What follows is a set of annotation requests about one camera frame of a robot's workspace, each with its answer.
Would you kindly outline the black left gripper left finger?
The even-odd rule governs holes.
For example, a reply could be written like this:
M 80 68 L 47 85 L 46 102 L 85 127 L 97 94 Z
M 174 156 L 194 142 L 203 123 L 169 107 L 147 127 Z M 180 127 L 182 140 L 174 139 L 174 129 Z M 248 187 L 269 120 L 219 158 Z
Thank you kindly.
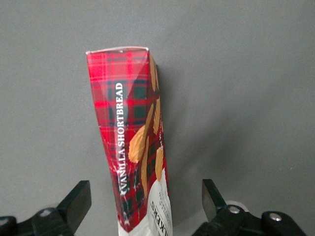
M 14 216 L 0 218 L 2 236 L 73 236 L 92 205 L 88 180 L 79 181 L 56 206 L 41 209 L 18 223 Z

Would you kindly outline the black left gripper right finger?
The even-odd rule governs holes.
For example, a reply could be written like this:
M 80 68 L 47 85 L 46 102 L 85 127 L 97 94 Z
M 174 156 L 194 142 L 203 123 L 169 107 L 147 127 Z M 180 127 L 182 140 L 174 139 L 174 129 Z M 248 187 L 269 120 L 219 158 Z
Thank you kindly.
M 304 236 L 287 214 L 266 211 L 258 218 L 244 207 L 227 204 L 211 179 L 202 180 L 202 205 L 207 221 L 194 236 Z

